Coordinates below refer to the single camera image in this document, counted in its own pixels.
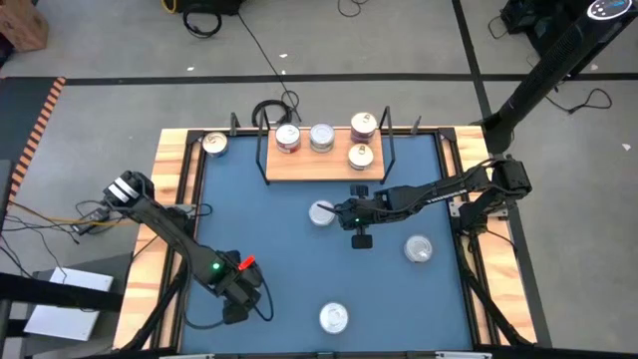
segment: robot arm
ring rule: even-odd
[[[104,190],[103,202],[137,223],[143,223],[185,260],[195,280],[215,296],[223,296],[223,321],[232,324],[248,318],[260,298],[263,282],[254,258],[240,263],[238,251],[214,250],[197,244],[186,232],[187,214],[164,208],[155,201],[153,183],[140,173],[124,172]]]
[[[491,180],[487,169],[492,169]],[[366,186],[354,185],[351,194],[357,197],[336,204],[334,209],[322,207],[337,214],[343,229],[357,230],[352,239],[353,247],[370,248],[372,237],[365,234],[368,225],[404,220],[428,204],[472,191],[483,191],[483,194],[460,208],[461,228],[486,219],[486,215],[506,199],[523,198],[531,191],[531,185],[521,162],[512,158],[487,160],[450,178],[421,186],[400,185],[376,191],[372,199],[366,199]]]

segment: blue tabletop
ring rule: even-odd
[[[441,177],[434,138],[395,138],[397,162],[384,186],[367,182],[370,193],[393,185],[420,185]],[[308,216],[319,199],[339,203],[351,182],[274,182],[266,185],[254,163],[255,138],[231,138],[228,153],[206,161],[203,217],[197,241],[215,249],[237,249],[262,268],[275,306],[271,322],[254,312],[244,322],[198,331],[184,327],[181,353],[284,353],[471,349],[450,219],[444,202],[409,219],[373,225],[374,247],[355,250],[352,231],[337,220],[315,226]],[[433,244],[430,261],[410,262],[404,244],[424,234]],[[268,315],[265,292],[259,307]],[[343,304],[350,321],[344,332],[327,334],[319,311]],[[222,300],[196,282],[187,314],[197,324],[220,320]]]

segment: gray floor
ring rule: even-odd
[[[531,48],[524,39],[488,37],[486,21],[502,4],[463,0],[480,69],[526,73]],[[48,49],[15,56],[0,76],[270,74],[236,18],[224,18],[219,36],[198,41],[155,0],[48,1],[39,8],[51,23]],[[288,74],[469,72],[448,0],[370,0],[354,19],[339,16],[335,1],[249,1],[242,13],[275,67]],[[594,60],[597,72],[638,70],[635,29],[633,24]],[[493,110],[515,85],[485,84]],[[471,82],[288,86],[301,97],[306,125],[345,125],[352,113],[380,113],[386,105],[401,125],[419,115],[423,125],[464,125],[480,117]],[[638,160],[636,150],[625,151],[622,144],[638,144],[633,121],[638,83],[570,83],[551,97],[576,105],[594,87],[612,96],[611,110],[566,116],[543,102],[517,128],[511,152],[525,162],[534,186],[520,207],[554,345],[636,352],[638,282],[630,274],[636,255],[630,220],[638,205],[633,187]],[[100,198],[122,171],[151,172],[160,129],[226,126],[230,112],[247,125],[258,102],[280,94],[277,84],[66,87],[17,200],[50,215],[75,216],[75,202]],[[61,261],[71,265],[131,252],[136,233],[134,227],[116,228],[82,237],[80,245],[60,232],[46,235]],[[6,237],[29,270],[54,266],[37,233]],[[0,269],[16,272],[4,259]],[[82,352],[48,357],[103,347],[104,342],[87,344],[76,348]]]

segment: white container lid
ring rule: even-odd
[[[350,126],[362,135],[372,134],[377,130],[377,119],[372,114],[359,113],[352,117]]]
[[[312,203],[310,209],[308,210],[308,214],[310,214],[310,220],[312,220],[312,222],[316,225],[320,226],[325,226],[332,223],[332,221],[335,219],[335,213],[328,211],[318,206],[317,204],[334,208],[332,203],[327,200],[317,200],[316,202]]]
[[[348,326],[348,311],[345,306],[330,302],[321,308],[319,323],[327,333],[339,334]]]
[[[275,138],[281,145],[292,145],[299,141],[300,137],[299,128],[290,124],[281,125],[275,131]]]
[[[408,259],[415,263],[427,262],[432,257],[432,244],[424,235],[415,234],[408,238],[404,250]]]
[[[315,125],[310,129],[310,140],[315,147],[332,146],[335,141],[335,130],[330,125]]]

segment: wooden platform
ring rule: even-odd
[[[275,131],[268,134],[266,178],[269,180],[382,180],[385,174],[381,133],[377,130],[372,143],[374,160],[363,171],[348,163],[348,152],[355,145],[350,140],[350,128],[335,128],[332,151],[319,154],[310,148],[310,128],[301,128],[301,149],[293,154],[277,150]]]

